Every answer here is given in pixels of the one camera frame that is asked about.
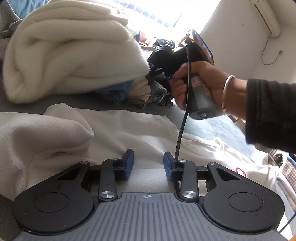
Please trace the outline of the dark sleeved right forearm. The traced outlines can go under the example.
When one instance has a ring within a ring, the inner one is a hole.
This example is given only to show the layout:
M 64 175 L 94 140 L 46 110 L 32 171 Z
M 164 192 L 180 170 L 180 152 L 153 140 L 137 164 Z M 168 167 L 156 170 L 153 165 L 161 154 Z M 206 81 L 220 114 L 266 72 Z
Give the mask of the dark sleeved right forearm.
M 249 79 L 246 141 L 295 153 L 295 84 Z

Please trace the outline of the person's right hand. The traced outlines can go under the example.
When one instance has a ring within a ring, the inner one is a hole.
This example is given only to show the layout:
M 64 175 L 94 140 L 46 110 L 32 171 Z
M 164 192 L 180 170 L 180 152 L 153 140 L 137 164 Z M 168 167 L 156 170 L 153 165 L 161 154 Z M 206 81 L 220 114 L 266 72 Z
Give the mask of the person's right hand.
M 211 92 L 214 103 L 219 110 L 226 109 L 231 114 L 242 120 L 246 119 L 246 86 L 247 81 L 233 77 L 229 82 L 226 80 L 229 74 L 219 70 L 212 64 L 205 61 L 191 63 L 193 74 L 201 77 Z M 172 76 L 170 87 L 177 106 L 185 110 L 187 86 L 183 81 L 188 75 L 188 64 L 183 64 Z

